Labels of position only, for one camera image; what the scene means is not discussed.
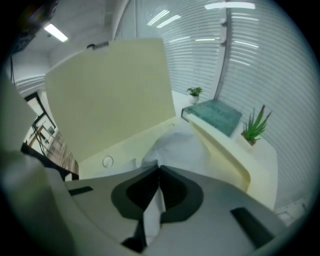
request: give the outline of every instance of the succulent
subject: succulent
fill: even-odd
[[[189,88],[186,91],[190,92],[190,95],[198,97],[203,90],[201,87],[196,87],[196,88]]]
[[[249,116],[249,122],[243,125],[242,136],[253,146],[257,140],[257,136],[261,135],[266,130],[267,120],[271,115],[271,112],[266,116],[264,121],[262,121],[265,105],[262,106],[260,113],[255,120],[255,109],[253,109],[253,114]]]

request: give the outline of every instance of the book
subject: book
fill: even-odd
[[[228,137],[237,127],[242,116],[239,111],[217,99],[210,99],[182,109],[181,117],[186,121],[189,114],[204,120]]]

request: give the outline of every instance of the white ceiling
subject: white ceiling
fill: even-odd
[[[50,22],[61,30],[68,40],[61,42],[54,36],[48,37],[49,33],[41,29],[24,51],[49,55],[55,49],[61,48],[62,44],[74,44],[79,40],[90,41],[91,31],[107,33],[110,31],[115,2],[116,0],[59,0]]]

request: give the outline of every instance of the ceiling light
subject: ceiling light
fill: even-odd
[[[233,15],[244,15],[244,16],[249,16],[250,14],[243,13],[243,12],[233,12]]]
[[[248,50],[248,49],[243,49],[243,48],[239,48],[239,47],[235,47],[235,46],[233,47],[233,49],[245,51],[245,52],[250,53],[250,54],[257,54],[256,51],[252,51],[252,50]]]
[[[207,10],[218,9],[218,8],[245,8],[245,9],[256,9],[256,5],[250,2],[215,2],[204,6]]]
[[[170,11],[168,10],[163,10],[162,12],[160,12],[158,15],[156,15],[152,20],[150,20],[148,22],[148,26],[151,26],[152,24],[154,24],[156,21],[160,20],[163,16],[167,15]]]
[[[238,62],[238,63],[244,64],[246,66],[251,66],[249,63],[246,63],[246,62],[243,62],[243,61],[240,61],[240,60],[236,60],[234,58],[230,58],[229,60],[232,61],[232,62]]]
[[[59,29],[57,29],[54,25],[49,24],[44,27],[44,30],[49,32],[54,37],[58,38],[61,42],[65,42],[68,40],[68,37],[66,37]]]
[[[237,44],[245,45],[245,46],[251,46],[251,47],[254,47],[254,48],[259,48],[258,45],[255,45],[255,44],[252,44],[252,43],[247,43],[247,42],[242,42],[242,41],[234,41],[234,42],[237,43]]]
[[[215,38],[203,38],[203,39],[196,39],[197,42],[199,41],[215,41]]]
[[[173,42],[177,42],[177,41],[180,41],[180,40],[183,40],[183,39],[189,39],[189,38],[190,38],[190,36],[181,37],[181,38],[178,38],[178,39],[171,40],[171,41],[169,41],[169,43],[173,43]]]
[[[258,18],[249,18],[249,17],[242,17],[242,16],[231,16],[231,18],[241,19],[241,20],[249,20],[249,21],[255,21],[255,22],[259,21]]]
[[[174,15],[173,17],[171,18],[168,18],[167,20],[165,20],[164,22],[162,22],[160,25],[156,26],[158,29],[161,29],[162,27],[164,27],[165,25],[168,25],[169,23],[177,20],[177,19],[180,19],[181,16],[180,15]]]

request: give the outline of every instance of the small potted plant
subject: small potted plant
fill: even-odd
[[[202,88],[201,87],[189,88],[186,91],[190,92],[190,94],[189,94],[189,102],[191,104],[196,104],[199,101],[199,95],[202,92]]]
[[[271,112],[266,116],[264,121],[262,121],[264,111],[265,111],[265,105],[262,106],[256,120],[255,120],[255,109],[253,109],[253,114],[249,116],[249,122],[245,123],[243,125],[243,132],[241,135],[237,138],[236,142],[244,148],[244,150],[249,151],[252,149],[252,147],[255,145],[257,140],[260,138],[257,138],[260,136],[266,129],[267,126],[267,120],[271,115]]]

